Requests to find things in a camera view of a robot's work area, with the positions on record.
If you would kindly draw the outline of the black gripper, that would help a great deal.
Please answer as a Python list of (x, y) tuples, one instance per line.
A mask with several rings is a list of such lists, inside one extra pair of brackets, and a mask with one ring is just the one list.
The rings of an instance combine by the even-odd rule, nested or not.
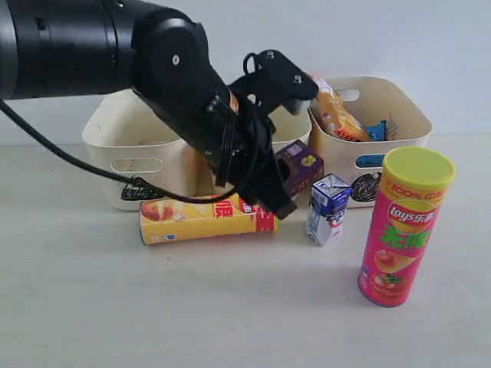
[(235, 194), (254, 199), (279, 220), (296, 209), (286, 188), (291, 170), (272, 151), (272, 124), (259, 117), (255, 103), (242, 95), (213, 94), (202, 110), (199, 151), (216, 175), (216, 185), (232, 189), (215, 199)]

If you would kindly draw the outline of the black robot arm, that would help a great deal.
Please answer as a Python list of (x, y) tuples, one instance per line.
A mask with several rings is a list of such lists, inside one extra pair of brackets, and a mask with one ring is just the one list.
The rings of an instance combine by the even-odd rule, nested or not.
[(284, 219), (295, 211), (270, 114), (310, 100), (315, 86), (280, 51), (250, 53), (252, 71), (227, 84), (209, 58), (200, 23), (145, 1), (3, 1), (1, 110), (62, 160), (122, 182), (132, 202), (176, 194), (136, 175), (99, 169), (66, 153), (9, 105), (10, 100), (133, 92), (202, 153), (218, 186)]

